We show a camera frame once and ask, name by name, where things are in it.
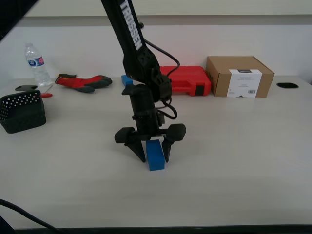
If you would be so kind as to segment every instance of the cardboard box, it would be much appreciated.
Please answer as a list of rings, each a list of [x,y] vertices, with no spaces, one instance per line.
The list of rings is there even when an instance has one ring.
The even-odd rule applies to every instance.
[[[206,71],[216,97],[265,98],[274,77],[255,57],[210,56]]]

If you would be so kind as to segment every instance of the brown cardboard box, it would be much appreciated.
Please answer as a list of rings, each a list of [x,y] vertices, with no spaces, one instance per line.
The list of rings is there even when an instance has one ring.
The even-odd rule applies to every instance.
[[[226,97],[232,73],[230,69],[250,70],[256,69],[262,73],[256,92],[256,98],[265,98],[272,83],[274,72],[267,68],[255,57],[219,57],[207,58],[206,71],[212,80],[212,93],[216,97]]]

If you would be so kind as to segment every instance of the plastic water bottle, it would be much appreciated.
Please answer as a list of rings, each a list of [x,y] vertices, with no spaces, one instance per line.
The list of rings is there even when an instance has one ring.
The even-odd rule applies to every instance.
[[[46,70],[43,58],[39,50],[32,43],[26,43],[25,55],[28,64],[30,65],[35,81],[38,86],[48,86],[53,82]]]

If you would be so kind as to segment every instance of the bottle label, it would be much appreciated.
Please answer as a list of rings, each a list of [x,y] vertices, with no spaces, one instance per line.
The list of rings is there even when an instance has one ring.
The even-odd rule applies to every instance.
[[[44,64],[43,58],[37,58],[37,59],[31,59],[28,60],[28,63],[31,67],[39,67],[42,66]]]

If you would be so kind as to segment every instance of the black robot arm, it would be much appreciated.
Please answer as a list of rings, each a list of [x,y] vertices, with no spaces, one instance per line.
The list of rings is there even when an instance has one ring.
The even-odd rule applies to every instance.
[[[154,102],[168,101],[172,87],[160,72],[155,55],[147,48],[131,0],[101,0],[124,53],[127,76],[146,84]]]
[[[182,140],[186,133],[184,124],[172,124],[168,129],[159,128],[164,123],[164,116],[171,119],[177,117],[174,107],[166,101],[171,101],[172,94],[168,75],[179,67],[179,62],[144,39],[131,0],[101,1],[123,50],[123,66],[127,76],[144,83],[127,85],[122,92],[123,95],[130,96],[134,112],[132,119],[136,121],[137,130],[133,127],[120,129],[115,134],[115,142],[124,143],[145,162],[142,141],[155,136],[164,136],[162,149],[168,162],[172,144]],[[146,43],[171,57],[178,66],[167,75],[163,75],[155,55],[147,48]],[[162,101],[165,107],[170,108],[174,116],[155,108],[154,103],[157,101]]]

